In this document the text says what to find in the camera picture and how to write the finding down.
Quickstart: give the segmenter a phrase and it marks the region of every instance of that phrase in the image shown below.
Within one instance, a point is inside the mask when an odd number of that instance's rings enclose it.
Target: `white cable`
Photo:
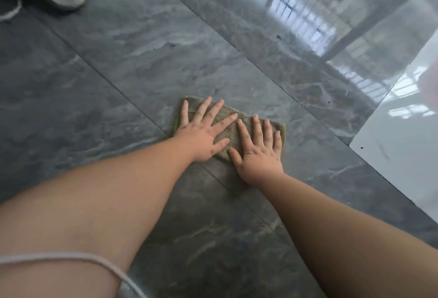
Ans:
[[[13,17],[15,17],[15,15],[17,15],[20,12],[21,7],[23,6],[23,4],[21,3],[21,0],[16,0],[16,1],[17,1],[17,6],[16,7],[14,7],[9,12],[0,15],[0,22],[8,21],[8,20],[12,19]]]
[[[141,289],[134,283],[132,279],[128,277],[120,268],[107,259],[97,256],[91,253],[82,252],[46,252],[46,253],[29,253],[29,254],[17,254],[14,256],[0,256],[0,265],[7,265],[21,262],[33,262],[33,261],[51,261],[51,260],[82,260],[100,264],[107,269],[111,270],[120,279],[122,279],[127,285],[131,287],[134,292],[141,298],[147,298],[147,296],[141,291]]]

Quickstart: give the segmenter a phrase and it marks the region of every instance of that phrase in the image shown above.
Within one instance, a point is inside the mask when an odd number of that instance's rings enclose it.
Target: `person's left hand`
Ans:
[[[237,119],[237,113],[221,120],[220,122],[211,125],[223,107],[224,101],[220,100],[214,107],[204,116],[205,111],[211,103],[211,97],[208,97],[198,108],[191,122],[189,122],[189,103],[184,100],[181,107],[180,126],[176,131],[174,138],[188,143],[193,151],[193,161],[203,162],[208,160],[213,155],[220,152],[229,144],[229,139],[225,138],[213,144],[215,138],[223,132],[233,121]]]

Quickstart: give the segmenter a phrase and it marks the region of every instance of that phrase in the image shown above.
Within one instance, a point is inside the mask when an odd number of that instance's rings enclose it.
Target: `person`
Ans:
[[[0,207],[0,254],[83,251],[126,271],[151,232],[173,186],[192,162],[208,160],[213,143],[237,115],[212,124],[206,99],[192,121],[188,103],[175,135],[127,155],[78,167]],[[376,218],[330,199],[286,175],[281,137],[253,117],[251,139],[237,121],[244,155],[230,157],[240,177],[277,210],[304,262],[328,297],[436,297],[438,251]],[[2,297],[111,297],[120,282],[105,268],[78,261],[0,267]]]

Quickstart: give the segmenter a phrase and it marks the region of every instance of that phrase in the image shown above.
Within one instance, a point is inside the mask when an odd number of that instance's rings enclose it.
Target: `cloth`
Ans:
[[[194,116],[196,110],[198,110],[198,107],[204,101],[203,99],[199,99],[199,98],[195,98],[195,97],[185,97],[180,101],[178,114],[175,118],[175,123],[173,126],[173,134],[175,134],[175,132],[178,129],[178,126],[180,125],[181,105],[185,99],[189,102],[189,109],[188,109],[189,121],[191,121],[193,119],[193,116]],[[212,102],[206,112],[208,112],[211,109],[211,107],[213,107],[214,105],[215,105],[215,103]],[[237,112],[237,114],[239,115],[239,118],[242,119],[243,123],[246,125],[246,127],[248,129],[249,134],[252,136],[253,131],[252,131],[252,118],[251,118],[251,116],[248,116],[247,114],[244,114],[243,112],[238,111],[237,109],[232,108],[232,107],[223,106],[222,109],[217,114],[217,116],[215,117],[213,124],[217,123],[218,121],[228,117],[229,115],[231,115],[235,112]],[[265,121],[264,119],[260,118],[262,130],[263,130],[264,121]],[[276,130],[280,130],[282,145],[284,148],[284,142],[285,142],[285,138],[286,138],[286,125],[271,121],[271,126],[272,126],[272,133],[275,133]],[[241,156],[243,156],[244,150],[243,150],[242,141],[240,139],[240,133],[239,133],[239,129],[237,128],[236,122],[233,122],[233,124],[229,125],[221,134],[219,134],[216,137],[215,142],[218,140],[221,140],[223,138],[228,138],[230,140],[230,143],[227,145],[227,147],[225,149],[223,149],[221,152],[216,154],[217,157],[224,159],[225,161],[231,162],[231,158],[229,157],[228,151],[227,151],[229,147],[235,148],[241,154]]]

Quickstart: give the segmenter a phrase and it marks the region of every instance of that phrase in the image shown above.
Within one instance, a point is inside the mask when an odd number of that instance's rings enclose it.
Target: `floor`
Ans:
[[[0,24],[1,200],[158,142],[180,97],[213,96],[286,123],[288,174],[438,247],[438,224],[348,147],[438,27],[436,0],[24,1]],[[324,296],[216,159],[178,181],[130,275],[154,297]]]

